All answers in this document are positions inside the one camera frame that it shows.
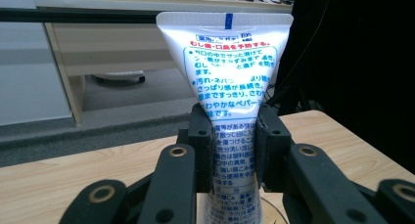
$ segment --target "dark background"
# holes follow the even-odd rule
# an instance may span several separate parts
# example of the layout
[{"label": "dark background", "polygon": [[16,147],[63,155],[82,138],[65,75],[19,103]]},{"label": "dark background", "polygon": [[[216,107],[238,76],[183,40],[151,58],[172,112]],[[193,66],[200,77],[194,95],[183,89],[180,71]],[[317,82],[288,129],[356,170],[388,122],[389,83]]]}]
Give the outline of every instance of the dark background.
[{"label": "dark background", "polygon": [[415,173],[413,5],[413,0],[296,0],[297,22],[277,76],[276,93],[289,89],[281,114],[294,110],[301,93]]}]

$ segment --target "desk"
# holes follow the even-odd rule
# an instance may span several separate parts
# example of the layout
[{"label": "desk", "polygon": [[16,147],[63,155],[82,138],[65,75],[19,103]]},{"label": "desk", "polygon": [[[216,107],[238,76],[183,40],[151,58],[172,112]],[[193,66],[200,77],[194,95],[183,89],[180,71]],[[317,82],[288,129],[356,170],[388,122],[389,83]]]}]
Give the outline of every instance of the desk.
[{"label": "desk", "polygon": [[[380,180],[415,175],[323,112],[282,116],[297,143],[323,149],[352,181],[377,190]],[[117,179],[129,186],[154,171],[161,150],[176,137],[0,168],[0,223],[57,223],[87,185]],[[261,195],[284,215],[282,194]]]},{"label": "desk", "polygon": [[[290,14],[292,6],[244,0],[33,0],[37,8]],[[155,24],[46,23],[76,123],[85,74],[175,67]]]}]

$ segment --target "toothpaste tube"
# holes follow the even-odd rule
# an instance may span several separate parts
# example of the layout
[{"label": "toothpaste tube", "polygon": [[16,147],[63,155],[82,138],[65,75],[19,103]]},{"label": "toothpaste tube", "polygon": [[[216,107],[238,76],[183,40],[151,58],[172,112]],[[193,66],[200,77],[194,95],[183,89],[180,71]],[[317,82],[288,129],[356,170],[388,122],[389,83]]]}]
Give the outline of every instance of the toothpaste tube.
[{"label": "toothpaste tube", "polygon": [[262,223],[254,128],[287,44],[288,14],[163,12],[157,25],[213,129],[205,223]]}]

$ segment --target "wooden table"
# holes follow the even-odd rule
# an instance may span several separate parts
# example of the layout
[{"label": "wooden table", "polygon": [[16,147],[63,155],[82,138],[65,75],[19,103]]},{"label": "wooden table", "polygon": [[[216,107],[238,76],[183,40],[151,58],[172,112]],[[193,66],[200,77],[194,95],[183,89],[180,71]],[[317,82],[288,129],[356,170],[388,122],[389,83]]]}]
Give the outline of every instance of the wooden table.
[{"label": "wooden table", "polygon": [[[380,180],[415,183],[415,175],[323,112],[281,117],[296,143],[323,149],[351,180],[377,190]],[[0,223],[58,223],[87,185],[117,179],[127,186],[154,171],[161,150],[176,137],[0,168]],[[282,194],[264,194],[283,214]]]}]

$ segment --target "table surface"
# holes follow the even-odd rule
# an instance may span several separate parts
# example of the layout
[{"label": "table surface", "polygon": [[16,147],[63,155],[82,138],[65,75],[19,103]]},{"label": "table surface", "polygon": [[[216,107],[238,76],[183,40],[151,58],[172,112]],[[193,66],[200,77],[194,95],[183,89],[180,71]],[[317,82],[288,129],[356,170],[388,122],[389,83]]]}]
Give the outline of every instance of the table surface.
[{"label": "table surface", "polygon": [[[281,116],[296,143],[324,150],[350,180],[377,190],[381,180],[415,175],[318,111]],[[0,168],[0,223],[58,223],[87,185],[116,179],[129,186],[154,171],[161,150],[176,137],[161,138]],[[265,194],[285,216],[282,194]]]},{"label": "table surface", "polygon": [[290,14],[292,6],[269,0],[33,0],[36,7],[111,9],[135,11],[245,12]]}]

